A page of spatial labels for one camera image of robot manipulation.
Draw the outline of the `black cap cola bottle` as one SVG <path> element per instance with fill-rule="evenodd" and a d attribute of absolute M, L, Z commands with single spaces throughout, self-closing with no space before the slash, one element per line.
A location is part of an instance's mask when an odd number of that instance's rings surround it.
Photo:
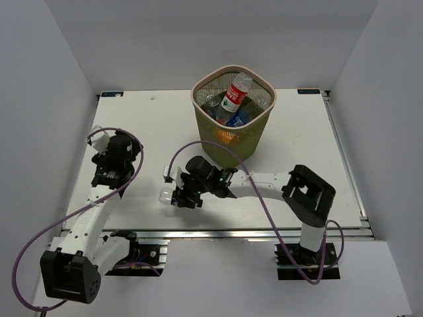
<path fill-rule="evenodd" d="M 162 188 L 159 194 L 159 201 L 163 205 L 172 205 L 173 193 L 174 193 L 174 190 L 172 188 L 168 188 L 168 187 Z"/>

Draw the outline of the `orange juice bottle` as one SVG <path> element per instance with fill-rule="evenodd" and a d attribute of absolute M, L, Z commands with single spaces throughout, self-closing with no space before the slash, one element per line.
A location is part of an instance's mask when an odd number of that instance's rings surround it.
<path fill-rule="evenodd" d="M 215 139 L 223 144 L 235 144 L 239 140 L 238 133 L 232 131 L 217 129 L 213 134 Z"/>

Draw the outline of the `blue label bottle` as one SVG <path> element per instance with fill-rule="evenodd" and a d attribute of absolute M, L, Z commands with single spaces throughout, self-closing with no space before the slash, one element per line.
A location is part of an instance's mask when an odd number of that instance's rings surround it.
<path fill-rule="evenodd" d="M 209 116 L 214 117 L 220 104 L 221 97 L 218 94 L 211 94 L 206 97 L 202 107 Z"/>
<path fill-rule="evenodd" d="M 226 123 L 228 127 L 241 127 L 261 115 L 269 107 L 268 101 L 262 96 L 257 96 L 246 106 L 237 110 L 235 115 Z"/>

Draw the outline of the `red label water bottle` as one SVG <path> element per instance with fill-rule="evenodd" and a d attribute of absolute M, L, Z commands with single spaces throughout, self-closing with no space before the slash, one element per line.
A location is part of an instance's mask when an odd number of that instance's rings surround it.
<path fill-rule="evenodd" d="M 216 121 L 225 125 L 241 106 L 252 85 L 250 75 L 240 72 L 233 79 L 216 112 Z"/>

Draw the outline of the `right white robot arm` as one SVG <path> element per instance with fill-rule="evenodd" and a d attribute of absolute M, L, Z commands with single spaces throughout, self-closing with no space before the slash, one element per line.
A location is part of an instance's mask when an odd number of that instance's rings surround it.
<path fill-rule="evenodd" d="M 311 264 L 322 256 L 321 244 L 336 190 L 310 168 L 296 165 L 291 172 L 248 174 L 237 168 L 218 169 L 204 157 L 195 156 L 185 169 L 165 168 L 165 182 L 175 182 L 176 187 L 161 190 L 161 203 L 195 209 L 202 206 L 201 195 L 205 193 L 221 199 L 261 195 L 283 201 L 302 222 L 299 257 Z"/>

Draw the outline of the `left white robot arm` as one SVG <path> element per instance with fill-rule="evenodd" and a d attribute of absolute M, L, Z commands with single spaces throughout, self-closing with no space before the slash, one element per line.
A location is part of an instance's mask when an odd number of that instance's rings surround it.
<path fill-rule="evenodd" d="M 98 240 L 103 228 L 135 174 L 133 166 L 141 145 L 124 132 L 104 134 L 93 139 L 96 166 L 87 198 L 87 210 L 54 251 L 40 259 L 44 290 L 48 297 L 90 304 L 98 295 L 103 275 L 122 260 L 134 263 L 139 246 L 127 238 L 109 237 L 102 246 Z"/>

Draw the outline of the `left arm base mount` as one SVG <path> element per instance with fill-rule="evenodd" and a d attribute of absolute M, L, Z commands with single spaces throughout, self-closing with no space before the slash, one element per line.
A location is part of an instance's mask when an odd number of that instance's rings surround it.
<path fill-rule="evenodd" d="M 141 239 L 131 242 L 130 253 L 126 258 L 106 273 L 117 277 L 158 277 L 167 261 L 168 240 Z"/>

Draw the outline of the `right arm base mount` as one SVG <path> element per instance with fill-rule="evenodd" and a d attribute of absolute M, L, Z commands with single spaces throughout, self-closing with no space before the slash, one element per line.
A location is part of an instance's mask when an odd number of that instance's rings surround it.
<path fill-rule="evenodd" d="M 319 268 L 323 249 L 312 252 L 297 244 L 286 244 L 289 254 L 296 261 L 301 271 L 312 280 L 319 276 Z M 299 281 L 302 276 L 292 264 L 281 244 L 275 245 L 276 264 L 278 279 L 280 281 Z M 341 278 L 338 268 L 338 257 L 333 243 L 326 243 L 325 261 L 323 266 L 322 280 L 339 280 Z"/>

